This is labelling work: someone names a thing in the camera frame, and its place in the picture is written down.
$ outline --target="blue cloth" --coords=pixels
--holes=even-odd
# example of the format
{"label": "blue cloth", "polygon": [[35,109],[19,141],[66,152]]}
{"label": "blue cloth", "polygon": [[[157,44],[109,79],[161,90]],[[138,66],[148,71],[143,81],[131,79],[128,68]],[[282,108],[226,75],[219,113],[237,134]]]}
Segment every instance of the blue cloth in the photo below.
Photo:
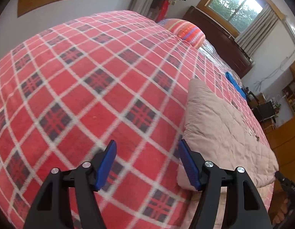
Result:
{"label": "blue cloth", "polygon": [[237,82],[234,80],[233,76],[227,71],[225,73],[226,78],[231,82],[231,84],[235,87],[235,89],[240,93],[240,95],[246,100],[246,95],[243,90],[238,86]]}

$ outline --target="silver screw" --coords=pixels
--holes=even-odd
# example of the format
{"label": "silver screw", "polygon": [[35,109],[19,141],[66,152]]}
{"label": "silver screw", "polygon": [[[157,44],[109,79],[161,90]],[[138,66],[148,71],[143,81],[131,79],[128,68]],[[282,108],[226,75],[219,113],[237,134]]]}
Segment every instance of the silver screw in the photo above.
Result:
{"label": "silver screw", "polygon": [[238,167],[237,168],[237,171],[240,172],[240,173],[244,173],[245,172],[245,169],[243,167]]}
{"label": "silver screw", "polygon": [[84,162],[82,164],[83,168],[89,168],[91,166],[91,163],[90,162]]}
{"label": "silver screw", "polygon": [[213,167],[213,163],[211,161],[205,162],[205,165],[209,168]]}
{"label": "silver screw", "polygon": [[51,173],[52,174],[56,174],[56,173],[58,173],[59,172],[59,169],[58,168],[53,168],[52,170],[51,170]]}

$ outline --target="folded beige quilt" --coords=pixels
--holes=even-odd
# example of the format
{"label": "folded beige quilt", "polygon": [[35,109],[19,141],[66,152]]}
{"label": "folded beige quilt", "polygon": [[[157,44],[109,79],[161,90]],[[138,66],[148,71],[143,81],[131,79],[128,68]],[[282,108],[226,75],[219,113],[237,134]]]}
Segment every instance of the folded beige quilt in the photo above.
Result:
{"label": "folded beige quilt", "polygon": [[[218,98],[206,84],[193,79],[189,84],[188,102],[183,138],[192,151],[199,152],[223,169],[243,166],[261,197],[266,197],[267,185],[274,182],[278,162],[273,151],[259,142],[243,121],[241,113]],[[195,191],[182,163],[177,174],[178,184]],[[195,193],[181,228],[188,229],[194,216],[200,192]],[[214,228],[220,228],[225,210],[226,188],[222,188],[220,205]]]}

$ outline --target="cable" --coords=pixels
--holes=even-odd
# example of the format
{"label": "cable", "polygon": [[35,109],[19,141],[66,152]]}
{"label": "cable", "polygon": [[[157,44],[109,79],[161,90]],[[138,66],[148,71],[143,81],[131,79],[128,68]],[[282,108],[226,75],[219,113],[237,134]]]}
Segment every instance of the cable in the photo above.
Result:
{"label": "cable", "polygon": [[278,68],[276,68],[271,74],[269,74],[267,77],[263,78],[261,81],[257,81],[255,82],[254,85],[254,90],[261,92],[261,88],[262,88],[262,83],[266,80],[266,79],[270,79],[272,77],[274,77],[280,70],[282,72],[284,72],[285,70],[283,70],[283,66],[287,63],[287,61],[295,54],[295,50],[293,51],[293,53],[286,57],[280,64],[280,66]]}

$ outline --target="bedspread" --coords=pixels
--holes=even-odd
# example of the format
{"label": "bedspread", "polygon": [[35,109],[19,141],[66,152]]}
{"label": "bedspread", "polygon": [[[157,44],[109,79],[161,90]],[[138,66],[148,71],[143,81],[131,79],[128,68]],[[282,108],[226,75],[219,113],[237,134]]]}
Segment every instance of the bedspread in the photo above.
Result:
{"label": "bedspread", "polygon": [[[237,107],[268,146],[225,75],[202,52],[137,13],[72,20],[10,51],[0,61],[0,207],[9,221],[23,227],[53,167],[73,169],[114,139],[117,157],[95,193],[107,227],[180,226],[191,193],[176,183],[176,145],[194,77]],[[74,226],[81,228],[74,189],[70,203]]]}

